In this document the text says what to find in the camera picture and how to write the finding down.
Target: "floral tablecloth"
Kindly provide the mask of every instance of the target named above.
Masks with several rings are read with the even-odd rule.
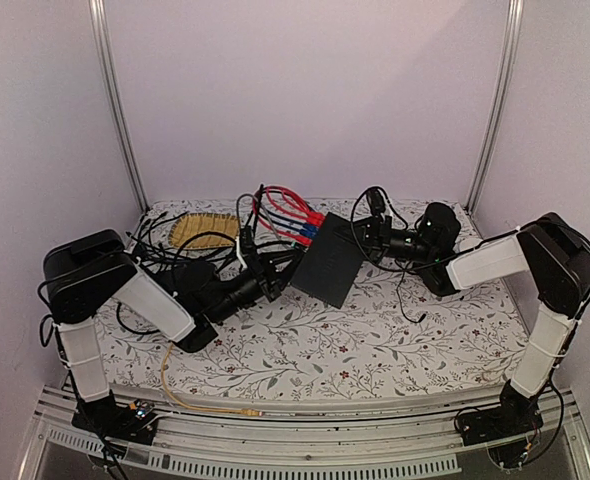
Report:
[[[311,200],[322,212],[348,218],[352,200]],[[394,202],[414,221],[426,202]],[[462,223],[461,238],[475,236],[470,220],[451,204]],[[160,202],[148,213],[235,213],[234,201]],[[358,209],[356,218],[366,215]],[[168,243],[171,225],[153,233]],[[261,240],[274,239],[263,231]],[[504,285],[491,282],[439,299],[407,275],[400,293],[411,318],[405,320],[395,287],[399,274],[364,263],[341,310],[293,287],[274,303],[257,306],[216,327],[219,337],[204,350],[174,349],[166,377],[186,394],[271,400],[365,399],[425,395],[503,382],[517,366],[526,333]],[[98,312],[97,330],[109,381],[161,388],[160,364],[168,341],[137,336],[115,320],[115,302]],[[150,324],[122,308],[129,325]]]

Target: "yellow woven tray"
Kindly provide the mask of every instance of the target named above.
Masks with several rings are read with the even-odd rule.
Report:
[[[180,217],[169,234],[170,244],[179,248],[191,237],[202,232],[219,232],[235,238],[239,233],[239,222],[235,215],[223,213],[187,213]],[[187,250],[230,247],[233,243],[215,235],[206,235],[188,244]]]

